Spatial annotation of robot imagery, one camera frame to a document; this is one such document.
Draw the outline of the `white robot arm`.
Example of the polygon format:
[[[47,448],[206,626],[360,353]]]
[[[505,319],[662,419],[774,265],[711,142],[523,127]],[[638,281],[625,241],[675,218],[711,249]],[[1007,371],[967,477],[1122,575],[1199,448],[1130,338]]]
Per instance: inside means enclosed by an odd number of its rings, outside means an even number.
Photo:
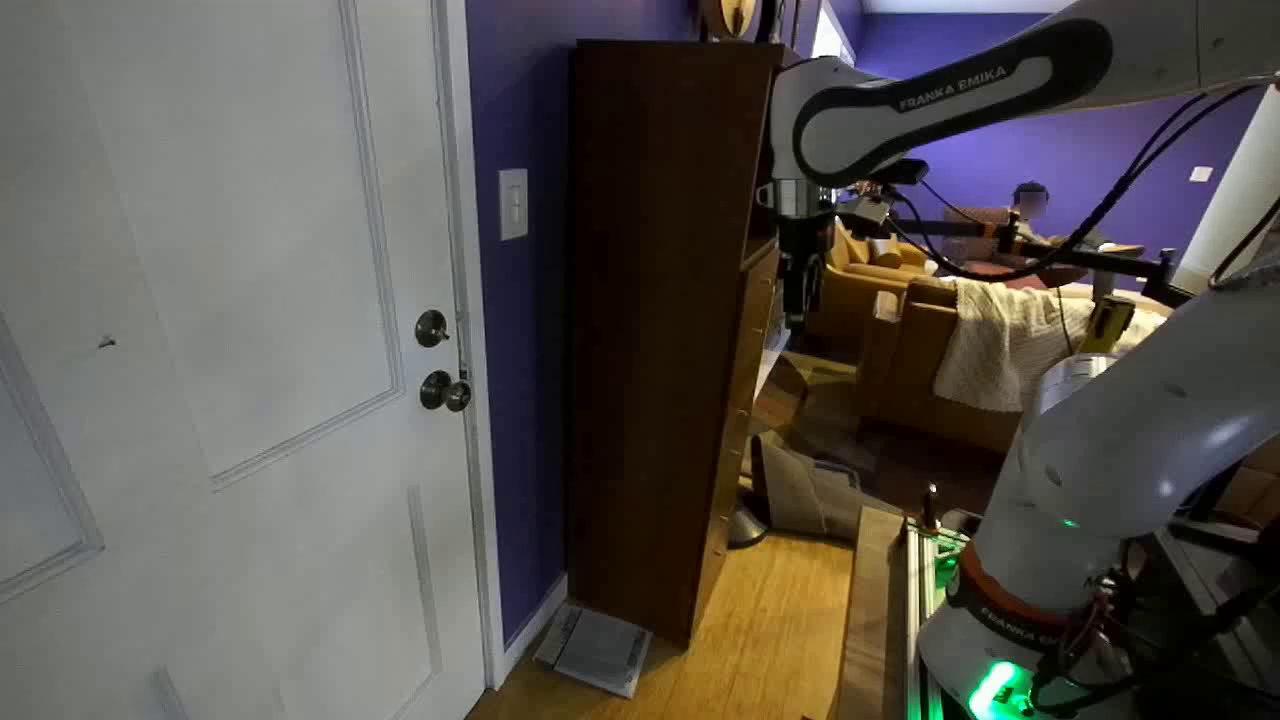
[[[1072,0],[910,82],[799,60],[774,82],[774,189],[803,218],[821,189],[918,145],[1051,108],[1261,85],[1277,70],[1280,0]],[[1261,256],[1026,419],[949,600],[919,630],[927,677],[971,720],[1126,708],[1122,680],[1082,670],[1090,612],[1130,541],[1277,435],[1277,328],[1277,265]]]

